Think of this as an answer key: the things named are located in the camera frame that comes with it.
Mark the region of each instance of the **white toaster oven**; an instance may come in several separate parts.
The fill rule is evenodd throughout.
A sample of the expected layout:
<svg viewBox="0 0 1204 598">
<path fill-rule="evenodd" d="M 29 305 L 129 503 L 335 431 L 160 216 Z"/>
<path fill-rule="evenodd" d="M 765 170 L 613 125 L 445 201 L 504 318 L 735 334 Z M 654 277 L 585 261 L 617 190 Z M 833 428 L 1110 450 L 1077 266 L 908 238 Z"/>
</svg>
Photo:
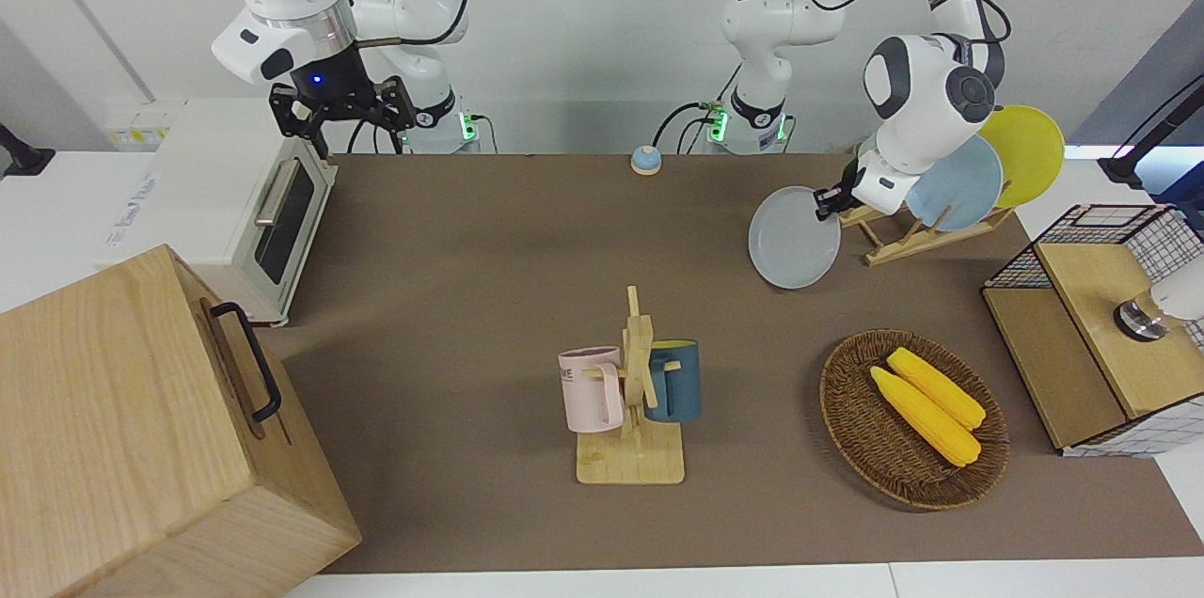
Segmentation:
<svg viewBox="0 0 1204 598">
<path fill-rule="evenodd" d="M 220 298 L 283 324 L 336 170 L 281 136 L 267 101 L 189 101 L 93 265 L 167 243 Z"/>
</svg>

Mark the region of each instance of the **wicker basket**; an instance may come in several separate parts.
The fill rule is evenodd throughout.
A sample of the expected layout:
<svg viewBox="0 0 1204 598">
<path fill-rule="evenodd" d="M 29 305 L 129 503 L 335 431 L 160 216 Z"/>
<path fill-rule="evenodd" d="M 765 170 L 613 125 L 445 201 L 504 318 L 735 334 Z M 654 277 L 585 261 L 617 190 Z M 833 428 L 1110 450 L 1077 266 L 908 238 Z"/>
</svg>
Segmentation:
<svg viewBox="0 0 1204 598">
<path fill-rule="evenodd" d="M 890 369 L 886 357 L 899 347 L 945 372 L 986 409 L 982 426 L 974 430 L 982 444 L 974 463 L 957 468 L 946 462 L 878 391 L 869 367 Z M 939 511 L 976 502 L 1008 466 L 1008 427 L 991 390 L 957 355 L 916 333 L 878 330 L 840 342 L 820 375 L 820 410 L 845 461 L 870 485 L 916 509 Z"/>
</svg>

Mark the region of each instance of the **label on robot arm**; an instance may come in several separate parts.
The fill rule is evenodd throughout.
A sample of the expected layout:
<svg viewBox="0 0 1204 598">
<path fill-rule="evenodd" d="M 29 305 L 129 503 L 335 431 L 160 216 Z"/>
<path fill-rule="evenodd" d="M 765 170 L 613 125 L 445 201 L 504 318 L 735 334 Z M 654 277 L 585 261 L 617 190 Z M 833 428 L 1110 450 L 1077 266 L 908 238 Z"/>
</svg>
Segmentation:
<svg viewBox="0 0 1204 598">
<path fill-rule="evenodd" d="M 154 191 L 157 183 L 159 183 L 158 171 L 143 174 L 137 190 L 135 190 L 134 195 L 126 200 L 125 208 L 122 209 L 120 218 L 117 218 L 112 229 L 108 230 L 108 235 L 105 237 L 104 242 L 105 247 L 116 248 L 125 241 L 125 235 L 129 233 L 130 226 L 134 226 L 134 221 L 136 221 L 140 213 L 142 213 L 142 205 L 144 205 L 146 200 L 149 199 L 150 191 Z"/>
<path fill-rule="evenodd" d="M 774 128 L 774 130 L 771 131 L 761 132 L 760 138 L 757 138 L 757 148 L 760 148 L 761 152 L 766 152 L 766 149 L 769 149 L 771 144 L 773 144 L 774 141 L 778 141 L 777 128 Z"/>
</svg>

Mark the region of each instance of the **yellow corn cob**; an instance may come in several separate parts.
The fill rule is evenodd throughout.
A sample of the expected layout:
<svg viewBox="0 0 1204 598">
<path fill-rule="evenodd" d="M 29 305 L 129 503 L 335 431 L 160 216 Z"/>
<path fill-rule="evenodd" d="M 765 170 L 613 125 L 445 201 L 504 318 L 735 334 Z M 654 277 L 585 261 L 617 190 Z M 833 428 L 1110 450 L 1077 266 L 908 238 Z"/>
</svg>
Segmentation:
<svg viewBox="0 0 1204 598">
<path fill-rule="evenodd" d="M 982 451 L 979 440 L 946 415 L 945 410 L 938 408 L 936 402 L 928 401 L 925 393 L 920 393 L 903 378 L 895 377 L 878 366 L 869 368 L 869 374 L 873 375 L 886 402 L 898 410 L 911 428 L 928 440 L 928 445 L 937 448 L 937 452 L 940 452 L 950 464 L 963 467 L 978 460 L 979 452 Z"/>
<path fill-rule="evenodd" d="M 899 347 L 895 354 L 887 355 L 886 362 L 891 363 L 895 374 L 907 379 L 911 386 L 920 389 L 929 401 L 955 419 L 960 425 L 974 431 L 982 426 L 986 419 L 986 410 L 979 405 L 970 393 L 962 391 L 954 380 L 945 377 L 944 372 L 932 367 L 911 353 L 911 350 Z"/>
</svg>

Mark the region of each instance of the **wooden box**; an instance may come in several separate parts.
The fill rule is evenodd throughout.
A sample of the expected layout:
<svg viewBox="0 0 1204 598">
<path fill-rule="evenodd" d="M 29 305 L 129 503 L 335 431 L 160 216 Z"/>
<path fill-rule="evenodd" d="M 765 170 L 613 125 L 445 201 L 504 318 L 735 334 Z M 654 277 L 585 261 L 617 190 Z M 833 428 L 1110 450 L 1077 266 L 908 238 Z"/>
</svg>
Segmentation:
<svg viewBox="0 0 1204 598">
<path fill-rule="evenodd" d="M 1150 289 L 1126 245 L 1037 243 L 1051 286 L 982 295 L 1055 448 L 1117 436 L 1204 393 L 1204 355 L 1182 328 L 1157 342 L 1122 333 L 1112 310 Z"/>
<path fill-rule="evenodd" d="M 159 247 L 0 314 L 5 598 L 278 597 L 359 543 L 284 367 L 214 307 Z"/>
</svg>

